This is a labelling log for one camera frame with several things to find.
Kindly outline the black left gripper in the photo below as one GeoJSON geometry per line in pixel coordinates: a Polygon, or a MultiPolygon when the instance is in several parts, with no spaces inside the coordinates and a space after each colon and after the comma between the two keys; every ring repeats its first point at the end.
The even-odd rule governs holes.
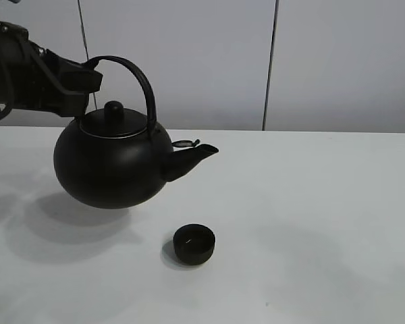
{"type": "Polygon", "coordinates": [[[22,61],[9,66],[18,107],[59,117],[83,116],[88,93],[100,90],[103,75],[31,40],[13,39],[22,52],[22,61]]]}

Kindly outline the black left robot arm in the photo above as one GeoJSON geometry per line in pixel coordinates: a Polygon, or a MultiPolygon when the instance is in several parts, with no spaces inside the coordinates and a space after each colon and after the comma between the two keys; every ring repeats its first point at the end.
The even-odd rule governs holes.
{"type": "Polygon", "coordinates": [[[32,42],[24,27],[0,22],[0,104],[9,101],[12,86],[14,109],[80,117],[102,78],[83,63],[32,42]]]}

